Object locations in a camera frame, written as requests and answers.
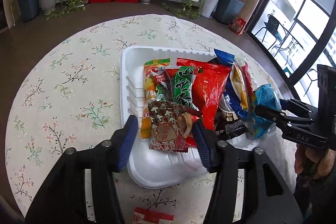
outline round table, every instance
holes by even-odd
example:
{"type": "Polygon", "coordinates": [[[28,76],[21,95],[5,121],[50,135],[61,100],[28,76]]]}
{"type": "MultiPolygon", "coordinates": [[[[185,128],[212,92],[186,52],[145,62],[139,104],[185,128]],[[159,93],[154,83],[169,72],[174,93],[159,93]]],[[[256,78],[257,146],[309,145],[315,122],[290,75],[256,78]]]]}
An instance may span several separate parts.
{"type": "MultiPolygon", "coordinates": [[[[90,148],[120,128],[119,60],[122,50],[132,45],[207,52],[218,48],[246,58],[255,80],[253,88],[271,83],[279,92],[273,79],[253,58],[193,22],[167,15],[145,15],[103,22],[78,32],[55,47],[29,73],[9,114],[7,175],[24,216],[66,148],[90,148]]],[[[295,144],[283,140],[277,130],[261,147],[294,191],[295,144]]],[[[94,220],[89,175],[86,179],[88,217],[94,220]]],[[[124,171],[115,174],[115,185],[126,223],[132,222],[134,208],[142,207],[173,214],[174,223],[186,224],[202,223],[214,179],[214,174],[207,174],[151,190],[138,186],[124,171]]],[[[240,189],[237,196],[235,219],[241,215],[240,189]]]]}

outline person's hand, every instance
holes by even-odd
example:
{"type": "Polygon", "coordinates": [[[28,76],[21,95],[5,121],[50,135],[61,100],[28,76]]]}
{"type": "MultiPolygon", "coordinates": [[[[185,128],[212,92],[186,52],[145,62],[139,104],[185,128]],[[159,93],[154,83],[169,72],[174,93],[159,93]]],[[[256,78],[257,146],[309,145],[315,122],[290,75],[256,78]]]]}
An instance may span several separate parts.
{"type": "MultiPolygon", "coordinates": [[[[307,161],[307,159],[310,159],[311,161],[318,163],[321,157],[324,156],[313,148],[305,148],[300,144],[297,144],[296,147],[297,149],[295,152],[294,170],[295,173],[298,175],[302,173],[303,165],[307,161]]],[[[335,163],[335,152],[329,149],[327,155],[321,160],[317,168],[317,172],[313,175],[312,178],[318,179],[329,175],[334,166],[334,163],[335,163]]]]}

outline screw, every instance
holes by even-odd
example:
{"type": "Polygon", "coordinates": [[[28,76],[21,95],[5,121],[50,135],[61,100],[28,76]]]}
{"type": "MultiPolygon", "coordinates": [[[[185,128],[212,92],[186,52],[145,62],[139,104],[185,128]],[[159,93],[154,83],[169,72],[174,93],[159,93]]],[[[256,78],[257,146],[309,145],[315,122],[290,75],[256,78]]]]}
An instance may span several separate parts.
{"type": "Polygon", "coordinates": [[[105,140],[105,141],[103,141],[102,143],[101,143],[101,145],[102,146],[104,146],[104,147],[109,147],[109,146],[111,146],[111,141],[110,140],[105,140]]]}
{"type": "Polygon", "coordinates": [[[254,149],[254,152],[256,152],[258,155],[261,155],[264,152],[264,150],[261,147],[256,147],[254,149]]]}
{"type": "Polygon", "coordinates": [[[69,147],[67,150],[65,150],[65,153],[67,153],[68,155],[71,155],[75,152],[75,149],[73,147],[69,147]]]}
{"type": "Polygon", "coordinates": [[[220,147],[227,147],[228,143],[226,141],[218,141],[218,146],[220,147]]]}

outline floor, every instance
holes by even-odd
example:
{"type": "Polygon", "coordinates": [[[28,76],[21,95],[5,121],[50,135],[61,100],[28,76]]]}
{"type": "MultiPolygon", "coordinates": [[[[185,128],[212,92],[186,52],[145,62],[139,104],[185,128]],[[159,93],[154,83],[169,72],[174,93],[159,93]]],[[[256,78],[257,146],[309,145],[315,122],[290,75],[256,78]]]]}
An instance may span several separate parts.
{"type": "MultiPolygon", "coordinates": [[[[166,3],[170,7],[177,5],[168,1],[166,3]]],[[[5,150],[7,119],[16,92],[28,73],[49,51],[73,34],[100,22],[144,14],[173,15],[162,8],[161,4],[159,0],[152,0],[149,5],[140,3],[88,4],[85,6],[86,10],[60,18],[46,20],[45,17],[38,16],[30,22],[17,22],[14,27],[0,33],[0,67],[3,71],[0,99],[0,151],[5,150]]],[[[243,33],[238,36],[226,25],[214,19],[201,18],[195,23],[224,37],[253,57],[272,76],[283,97],[291,97],[290,91],[275,67],[247,34],[243,33]]],[[[0,174],[2,174],[0,175],[0,195],[7,200],[9,205],[18,210],[6,175],[4,153],[0,157],[0,174]]]]}

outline styrofoam tray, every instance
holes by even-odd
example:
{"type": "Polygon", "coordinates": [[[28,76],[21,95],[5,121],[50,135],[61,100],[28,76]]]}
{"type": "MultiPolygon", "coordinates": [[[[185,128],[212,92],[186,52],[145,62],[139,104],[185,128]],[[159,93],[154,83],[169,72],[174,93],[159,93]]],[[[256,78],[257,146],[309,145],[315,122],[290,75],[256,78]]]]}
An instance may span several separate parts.
{"type": "MultiPolygon", "coordinates": [[[[143,64],[153,59],[170,58],[170,65],[176,65],[177,58],[188,58],[207,62],[214,53],[132,46],[126,48],[120,58],[120,107],[121,123],[125,125],[129,115],[138,117],[139,132],[129,156],[127,168],[131,178],[145,188],[157,189],[184,182],[207,173],[196,148],[188,153],[150,150],[149,139],[141,139],[140,128],[144,105],[143,64]]],[[[251,141],[245,134],[231,140],[236,148],[252,150],[258,141],[251,141]]]]}

